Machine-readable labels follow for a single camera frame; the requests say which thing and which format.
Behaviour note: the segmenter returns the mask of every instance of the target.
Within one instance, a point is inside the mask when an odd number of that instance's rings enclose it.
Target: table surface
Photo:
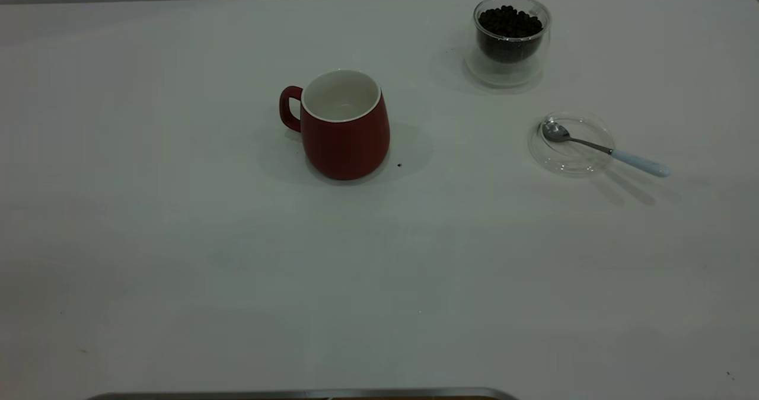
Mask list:
[[[0,7],[0,397],[759,395],[757,1],[539,0],[516,90],[464,70],[479,1]],[[277,112],[334,68],[391,119],[349,183]],[[672,177],[540,168],[566,108]]]

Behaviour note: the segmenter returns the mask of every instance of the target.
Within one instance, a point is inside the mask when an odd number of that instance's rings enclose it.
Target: mug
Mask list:
[[[290,112],[290,98],[301,101],[300,120]],[[382,89],[360,71],[331,71],[305,89],[285,88],[279,96],[279,117],[285,126],[301,132],[306,156],[329,178],[369,175],[390,147]]]

